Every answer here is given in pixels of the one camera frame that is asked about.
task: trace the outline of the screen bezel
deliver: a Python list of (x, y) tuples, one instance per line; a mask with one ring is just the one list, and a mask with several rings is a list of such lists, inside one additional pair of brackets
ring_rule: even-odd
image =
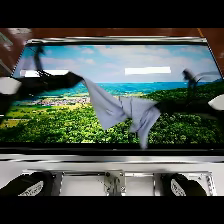
[[(199, 37), (76, 37), (76, 38), (49, 38), (28, 40), (24, 46), (62, 46), (62, 45), (201, 45), (207, 46), (223, 78), (221, 70), (212, 53), (206, 38)], [(152, 145), (153, 148), (141, 150), (138, 144), (128, 143), (26, 143), (1, 142), (0, 154), (75, 154), (75, 155), (219, 155), (224, 154), (224, 144), (161, 144)]]

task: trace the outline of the displayed landscape image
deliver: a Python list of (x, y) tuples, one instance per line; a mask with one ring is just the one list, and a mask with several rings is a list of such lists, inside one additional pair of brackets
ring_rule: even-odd
[[(197, 97), (211, 100), (223, 94), (224, 83), (206, 46), (46, 46), (41, 57), (45, 70), (70, 70), (117, 96), (155, 101), (184, 100), (187, 83), (182, 71), (209, 74), (199, 82)], [(32, 52), (25, 48), (14, 77), (35, 70)], [(171, 73), (126, 75), (125, 68), (169, 66)], [(43, 92), (16, 101), (0, 125), (1, 142), (139, 143), (130, 133), (131, 119), (104, 131), (91, 105), (88, 90), (74, 88)], [(224, 143), (217, 120), (195, 114), (162, 114), (152, 127), (150, 144)]]

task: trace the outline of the television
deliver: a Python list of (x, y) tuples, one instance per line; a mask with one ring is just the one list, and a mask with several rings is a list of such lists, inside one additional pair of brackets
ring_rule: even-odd
[[(36, 77), (34, 53), (52, 75), (71, 71), (99, 85), (115, 98), (132, 96), (160, 102), (185, 99), (188, 82), (183, 70), (204, 74), (196, 95), (211, 100), (222, 94), (223, 78), (205, 38), (102, 37), (29, 40), (12, 77)], [(198, 114), (162, 113), (142, 150), (131, 119), (103, 130), (88, 89), (80, 82), (69, 89), (45, 91), (13, 102), (0, 126), (5, 150), (51, 150), (62, 153), (102, 151), (169, 155), (175, 151), (202, 153), (220, 150), (224, 132), (219, 121)]]

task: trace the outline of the gray cloth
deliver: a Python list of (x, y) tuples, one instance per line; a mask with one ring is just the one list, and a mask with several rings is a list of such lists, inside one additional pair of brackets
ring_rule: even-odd
[(83, 79), (102, 128), (107, 130), (127, 118), (132, 118), (130, 132), (138, 132), (141, 148), (147, 148), (148, 133), (161, 114), (155, 107), (157, 102), (137, 97), (116, 99), (97, 84)]

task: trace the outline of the brown wooden surface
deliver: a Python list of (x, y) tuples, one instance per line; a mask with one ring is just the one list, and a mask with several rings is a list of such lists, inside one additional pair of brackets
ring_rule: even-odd
[(205, 36), (216, 60), (224, 72), (224, 28), (32, 28), (28, 34), (11, 34), (0, 28), (13, 46), (9, 49), (0, 43), (0, 59), (12, 70), (16, 65), (25, 41), (32, 38), (75, 36)]

